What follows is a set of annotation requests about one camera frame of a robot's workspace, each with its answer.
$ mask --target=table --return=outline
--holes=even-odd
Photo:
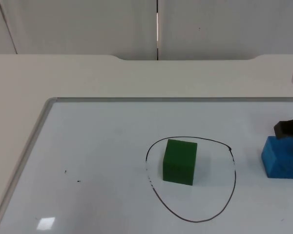
[[[230,61],[0,55],[0,202],[53,97],[293,97],[293,55]]]

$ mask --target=block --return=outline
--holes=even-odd
[[[269,136],[261,157],[269,178],[293,179],[292,137],[277,139]]]
[[[163,160],[163,180],[193,185],[197,143],[169,139]]]

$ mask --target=black marker line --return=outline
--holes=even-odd
[[[147,154],[146,154],[146,171],[147,171],[147,157],[148,157],[148,154],[150,152],[150,150],[152,149],[152,147],[157,144],[158,142],[162,141],[162,140],[166,140],[166,139],[172,139],[172,138],[195,138],[195,139],[202,139],[202,140],[209,140],[209,141],[213,141],[213,142],[216,142],[216,143],[219,143],[219,144],[222,144],[222,145],[225,145],[228,147],[229,149],[229,152],[231,154],[231,157],[232,157],[232,161],[233,161],[233,165],[235,166],[235,161],[234,161],[234,157],[233,157],[233,154],[232,154],[232,149],[229,145],[226,145],[225,143],[222,143],[220,141],[217,141],[217,140],[212,140],[212,139],[208,139],[208,138],[202,138],[202,137],[197,137],[197,136],[172,136],[172,137],[166,137],[166,138],[163,138],[163,139],[160,139],[158,140],[157,142],[155,142],[153,145],[151,145],[151,147],[148,149],[147,151]],[[233,189],[232,189],[232,192],[230,194],[230,197],[228,199],[228,201],[226,202],[225,206],[220,210],[220,212],[218,212],[216,215],[212,216],[211,218],[207,218],[207,219],[202,219],[202,220],[190,220],[190,219],[186,219],[186,218],[183,218],[181,217],[180,215],[178,215],[177,213],[175,213],[171,208],[168,207],[168,205],[165,204],[165,202],[161,199],[161,197],[158,195],[156,189],[154,188],[153,184],[152,184],[152,181],[151,181],[151,178],[150,176],[147,174],[147,178],[151,184],[151,187],[153,189],[153,191],[155,192],[155,195],[157,196],[157,198],[160,200],[160,202],[173,214],[175,215],[176,217],[186,221],[186,222],[190,222],[190,223],[203,223],[203,222],[207,222],[207,221],[210,221],[214,218],[216,218],[217,216],[219,216],[225,209],[226,207],[228,206],[229,202],[231,201],[231,198],[233,196],[233,192],[235,190],[235,184],[236,184],[236,169],[234,167],[234,183],[233,183]]]

